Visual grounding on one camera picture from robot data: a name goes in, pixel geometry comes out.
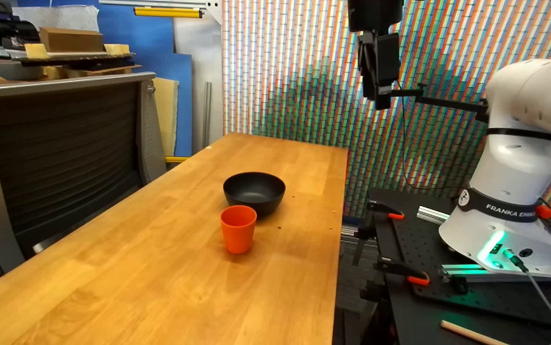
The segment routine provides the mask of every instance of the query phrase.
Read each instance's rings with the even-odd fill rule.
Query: gray bowl
[[[0,59],[0,76],[8,81],[34,81],[43,76],[43,67],[24,67],[19,61]]]

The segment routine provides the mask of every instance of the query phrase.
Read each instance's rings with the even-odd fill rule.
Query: connector
[[[525,263],[523,262],[523,260],[517,257],[514,254],[514,251],[512,251],[512,249],[506,248],[504,249],[503,253],[505,257],[507,257],[508,260],[510,260],[514,264],[514,266],[518,267],[524,273],[529,272],[529,269],[525,266]]]

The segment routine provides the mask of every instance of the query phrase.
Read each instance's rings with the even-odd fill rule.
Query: black bowl
[[[259,217],[277,209],[284,192],[284,181],[264,172],[242,172],[224,181],[224,195],[229,204],[249,206]]]

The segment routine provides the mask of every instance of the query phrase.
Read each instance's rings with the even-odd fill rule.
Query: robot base
[[[504,254],[512,249],[532,275],[551,278],[551,234],[540,220],[516,223],[456,208],[439,234],[452,249],[490,272],[524,274]]]

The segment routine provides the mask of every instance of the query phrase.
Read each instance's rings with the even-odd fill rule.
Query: cardboard box
[[[103,35],[96,31],[41,28],[39,35],[50,53],[103,51]]]

